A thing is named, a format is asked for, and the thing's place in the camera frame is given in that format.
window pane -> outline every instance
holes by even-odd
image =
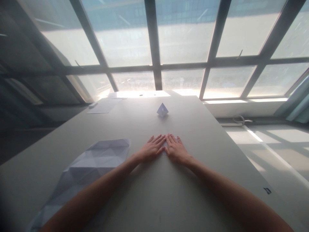
[[[210,70],[204,99],[240,97],[255,66]]]
[[[82,2],[109,67],[152,64],[144,1]]]
[[[248,97],[283,96],[309,67],[309,63],[267,65]]]
[[[16,89],[22,96],[27,98],[32,104],[43,104],[24,84],[15,79],[5,79],[14,89]]]
[[[23,0],[65,66],[99,64],[69,0]]]
[[[119,91],[155,90],[153,72],[113,73]]]
[[[219,0],[156,0],[162,64],[207,61]]]
[[[43,72],[52,68],[5,12],[0,12],[0,58],[16,72]]]
[[[67,76],[87,103],[97,102],[114,92],[106,74]]]
[[[23,78],[49,104],[79,104],[58,76]]]
[[[309,56],[309,1],[306,1],[272,58]]]
[[[217,57],[258,55],[285,2],[232,0]]]
[[[163,90],[175,90],[180,95],[200,95],[205,69],[162,71]]]

table surface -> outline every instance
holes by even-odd
[[[196,96],[173,91],[151,96],[133,95],[107,114],[86,114],[87,109],[0,166],[2,196],[19,230],[48,200],[62,171],[93,143],[128,138],[131,156],[152,135],[173,133],[196,159],[262,199],[295,231],[305,231]],[[164,118],[156,113],[161,103],[169,110]],[[239,230],[216,197],[166,155],[137,167],[107,209],[99,231]]]

forearm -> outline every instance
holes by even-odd
[[[138,164],[139,160],[132,155],[80,191],[43,226],[41,231],[81,231]]]
[[[212,191],[249,231],[293,231],[269,206],[230,179],[210,170],[192,157],[184,164]]]

blue curtain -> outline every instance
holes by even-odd
[[[309,76],[275,112],[275,116],[285,117],[288,121],[309,122]]]

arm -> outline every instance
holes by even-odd
[[[141,150],[67,202],[40,232],[81,231],[137,165],[153,161],[161,154],[165,140],[165,135],[157,138],[152,136]]]
[[[248,231],[293,231],[259,198],[230,179],[212,171],[188,154],[179,137],[168,134],[165,151],[171,161],[190,169],[219,198]]]

